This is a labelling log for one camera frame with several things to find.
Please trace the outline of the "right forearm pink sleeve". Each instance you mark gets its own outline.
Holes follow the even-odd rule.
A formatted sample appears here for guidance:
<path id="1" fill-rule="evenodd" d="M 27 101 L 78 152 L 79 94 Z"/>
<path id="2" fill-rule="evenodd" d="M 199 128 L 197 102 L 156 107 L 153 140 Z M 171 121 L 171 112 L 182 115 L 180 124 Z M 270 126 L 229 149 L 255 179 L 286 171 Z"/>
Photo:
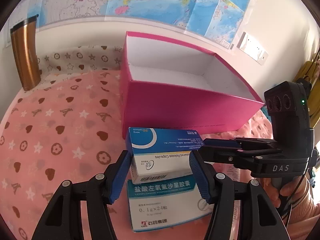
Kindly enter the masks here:
<path id="1" fill-rule="evenodd" d="M 287 231 L 290 239 L 319 239 L 319 203 L 314 202 L 308 191 L 299 200 L 293 202 L 293 208 Z"/>

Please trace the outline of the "person's right hand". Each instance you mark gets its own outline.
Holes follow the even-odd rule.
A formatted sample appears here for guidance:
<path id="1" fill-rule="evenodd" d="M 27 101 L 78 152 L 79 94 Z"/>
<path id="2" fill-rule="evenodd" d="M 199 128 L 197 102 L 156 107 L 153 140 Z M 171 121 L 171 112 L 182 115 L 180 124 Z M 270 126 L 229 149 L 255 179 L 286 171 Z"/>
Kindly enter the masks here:
<path id="1" fill-rule="evenodd" d="M 309 188 L 306 176 L 295 178 L 284 185 L 280 190 L 272 185 L 271 178 L 260 178 L 258 181 L 261 183 L 263 189 L 276 208 L 281 205 L 280 195 L 283 197 L 292 196 L 291 200 L 295 202 L 302 198 Z"/>

